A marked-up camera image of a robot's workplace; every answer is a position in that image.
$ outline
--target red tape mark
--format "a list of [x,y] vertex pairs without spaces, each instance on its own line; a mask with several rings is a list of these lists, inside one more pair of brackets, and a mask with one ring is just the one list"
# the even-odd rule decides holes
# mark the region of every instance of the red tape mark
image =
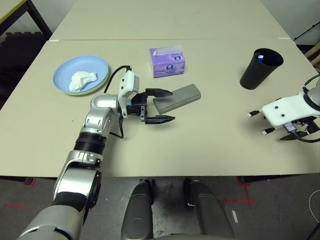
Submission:
[[19,205],[12,205],[12,204],[3,204],[6,208],[12,208],[12,209],[27,209],[26,206],[19,206]]
[[29,184],[23,184],[23,185],[25,185],[25,186],[34,186],[34,185],[36,185],[36,180],[37,180],[37,179],[34,178],[31,183],[29,183]]
[[251,205],[252,201],[249,201],[250,197],[249,197],[249,192],[248,192],[248,188],[247,188],[247,187],[251,186],[251,184],[250,183],[245,183],[245,184],[241,183],[239,177],[237,177],[236,179],[237,179],[238,185],[240,187],[244,187],[244,193],[245,193],[245,196],[246,196],[246,201],[248,203],[249,208],[251,209],[252,208],[252,205]]
[[242,199],[224,199],[221,200],[220,203],[245,203],[245,202],[256,202],[255,198],[242,198]]

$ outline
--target gray carpet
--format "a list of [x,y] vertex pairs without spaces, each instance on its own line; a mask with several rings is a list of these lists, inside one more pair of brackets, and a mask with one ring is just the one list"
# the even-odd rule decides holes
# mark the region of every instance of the gray carpet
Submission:
[[[238,240],[304,240],[316,225],[308,200],[320,188],[318,174],[254,182],[245,187],[236,177],[200,177],[221,200]],[[96,207],[89,213],[81,240],[120,239],[122,219],[138,178],[104,178]],[[152,206],[155,237],[198,234],[195,211],[185,211],[182,177],[158,178]],[[37,179],[34,185],[0,180],[0,239],[12,240],[52,201],[54,180]],[[319,218],[320,193],[311,202]],[[232,215],[236,212],[238,223]],[[320,232],[314,237],[318,240]]]

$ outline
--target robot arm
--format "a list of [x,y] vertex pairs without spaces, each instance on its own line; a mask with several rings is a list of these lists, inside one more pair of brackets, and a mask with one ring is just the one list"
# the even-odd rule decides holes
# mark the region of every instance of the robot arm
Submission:
[[[268,120],[272,127],[261,131],[262,135],[267,135],[276,129],[284,127],[290,134],[280,140],[298,139],[307,143],[319,142],[320,138],[314,140],[303,138],[320,130],[314,122],[316,118],[320,117],[320,80],[318,80],[316,87],[311,90],[306,88],[307,84],[319,76],[320,74],[309,79],[298,95],[279,98],[263,106],[261,110],[248,113],[247,116],[250,118],[262,113],[264,118]],[[297,131],[295,125],[307,125],[307,127],[304,131]]]
[[101,93],[90,103],[74,148],[70,151],[53,190],[52,205],[42,210],[25,228],[18,240],[77,240],[89,209],[98,199],[103,161],[113,118],[138,115],[146,124],[166,123],[171,116],[147,117],[147,97],[172,95],[162,89],[139,91],[139,78],[128,70],[122,79],[118,95]]

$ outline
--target blue marker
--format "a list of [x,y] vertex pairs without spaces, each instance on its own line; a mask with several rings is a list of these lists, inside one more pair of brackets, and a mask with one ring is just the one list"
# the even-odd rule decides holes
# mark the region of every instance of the blue marker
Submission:
[[259,55],[259,56],[258,56],[258,61],[259,61],[260,63],[262,63],[263,60],[264,60],[264,56],[263,56],[263,55]]

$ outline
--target wall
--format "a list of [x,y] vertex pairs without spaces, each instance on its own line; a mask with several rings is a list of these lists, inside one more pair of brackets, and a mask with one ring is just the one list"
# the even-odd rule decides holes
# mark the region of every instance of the wall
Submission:
[[[320,21],[320,0],[260,0],[293,39]],[[298,38],[296,44],[320,42],[320,24]]]
[[[32,0],[42,18],[52,32],[67,15],[76,0]],[[40,32],[38,26],[26,12],[6,32]],[[5,34],[0,36],[0,42],[4,41]]]
[[[55,31],[76,0],[32,0],[51,31]],[[261,0],[291,38],[295,38],[320,20],[320,0]],[[7,32],[38,32],[37,25],[25,13]],[[320,25],[299,38],[297,44],[320,42]]]

